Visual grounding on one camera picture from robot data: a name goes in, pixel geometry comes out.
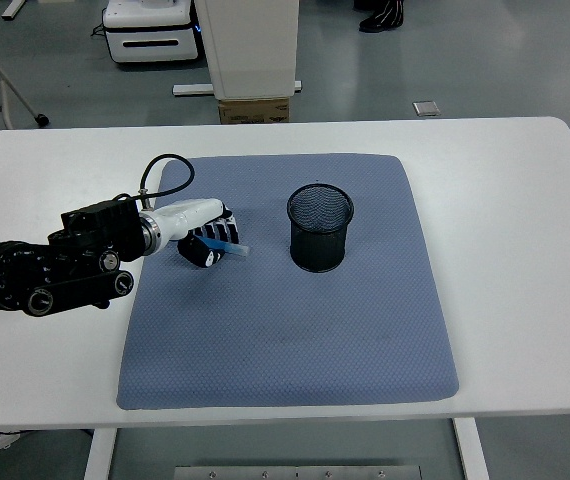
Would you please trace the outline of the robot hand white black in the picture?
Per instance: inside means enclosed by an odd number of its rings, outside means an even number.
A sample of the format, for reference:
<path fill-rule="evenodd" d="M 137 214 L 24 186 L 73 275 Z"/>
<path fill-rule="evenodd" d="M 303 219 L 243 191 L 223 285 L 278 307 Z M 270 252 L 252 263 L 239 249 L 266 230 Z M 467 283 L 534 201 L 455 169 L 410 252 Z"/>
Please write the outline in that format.
<path fill-rule="evenodd" d="M 142 212 L 145 255 L 156 254 L 170 242 L 178 253 L 200 268 L 209 268 L 225 254 L 246 255 L 233 213 L 218 199 L 184 200 Z"/>

